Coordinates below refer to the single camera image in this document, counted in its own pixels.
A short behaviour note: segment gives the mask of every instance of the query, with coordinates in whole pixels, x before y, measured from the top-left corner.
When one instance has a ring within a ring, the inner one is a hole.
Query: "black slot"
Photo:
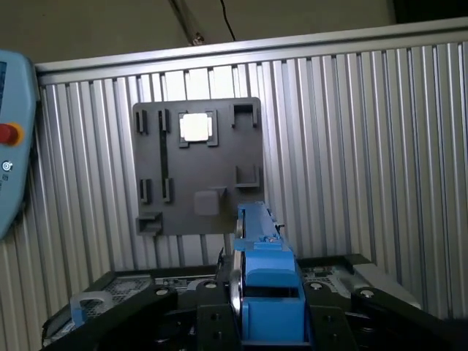
[[[140,179],[140,201],[144,205],[151,203],[151,179]]]
[[[160,118],[160,121],[162,122],[160,125],[160,129],[166,133],[170,133],[170,128],[169,128],[169,111],[164,109],[164,110],[159,110],[158,111],[158,117]]]
[[[137,133],[148,135],[148,114],[146,110],[137,111],[135,113],[135,126]]]
[[[235,120],[241,116],[250,116],[252,127],[257,128],[260,112],[252,104],[234,104],[230,107],[231,127],[235,128]]]
[[[166,178],[162,181],[162,199],[165,203],[170,203],[171,197],[171,186],[172,186],[172,179]]]
[[[296,287],[245,287],[244,296],[249,298],[297,298]]]
[[[169,165],[167,160],[167,113],[163,110],[158,112],[159,119],[159,151],[161,155],[161,179],[162,179],[162,200],[165,203],[169,203],[172,200],[171,193],[171,181],[169,178]]]

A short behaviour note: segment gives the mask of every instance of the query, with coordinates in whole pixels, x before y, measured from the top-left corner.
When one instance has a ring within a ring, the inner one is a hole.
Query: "blue robot part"
[[[32,63],[0,50],[0,240],[23,202],[38,101]]]
[[[305,342],[306,298],[295,255],[265,203],[238,207],[244,254],[242,336],[246,341]]]

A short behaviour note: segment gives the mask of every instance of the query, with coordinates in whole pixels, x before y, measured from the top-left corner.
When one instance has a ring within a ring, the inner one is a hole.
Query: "red button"
[[[18,141],[18,131],[14,126],[0,123],[0,144],[14,144]]]

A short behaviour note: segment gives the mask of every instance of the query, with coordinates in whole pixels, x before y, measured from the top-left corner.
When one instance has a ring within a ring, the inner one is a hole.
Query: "black bracket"
[[[159,128],[163,132],[170,133],[170,120],[169,120],[169,110],[159,110],[158,111],[158,118],[159,118]]]
[[[408,345],[422,350],[457,350],[461,335],[447,323],[374,287],[364,287],[351,295],[353,307],[385,326]]]
[[[249,114],[252,117],[252,128],[257,128],[260,112],[252,104],[232,104],[230,106],[231,127],[235,128],[235,119],[242,113]]]
[[[171,178],[164,178],[162,180],[162,200],[165,203],[172,201],[171,192],[173,188],[173,180]]]
[[[63,336],[46,351],[148,350],[154,320],[177,308],[175,289],[152,285]]]
[[[139,235],[156,236],[162,233],[162,213],[143,214],[137,218],[137,233]]]
[[[254,178],[250,182],[243,182],[242,170],[235,166],[235,187],[237,189],[260,188],[260,167],[253,165]]]
[[[151,179],[140,179],[140,202],[143,205],[152,203]]]
[[[359,350],[342,309],[310,306],[310,318],[312,341],[316,350]]]
[[[135,129],[140,135],[148,135],[148,112],[146,110],[135,111]]]
[[[345,312],[350,312],[351,300],[340,294],[331,292],[327,284],[321,282],[307,282],[303,284],[306,300],[309,305],[339,307]]]
[[[207,281],[197,287],[197,345],[199,350],[240,350],[241,340],[224,286]]]

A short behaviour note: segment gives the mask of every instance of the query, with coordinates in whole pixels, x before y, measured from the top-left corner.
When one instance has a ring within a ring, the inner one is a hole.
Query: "gray mounting plate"
[[[257,98],[136,104],[141,235],[231,233],[242,202],[264,200]]]

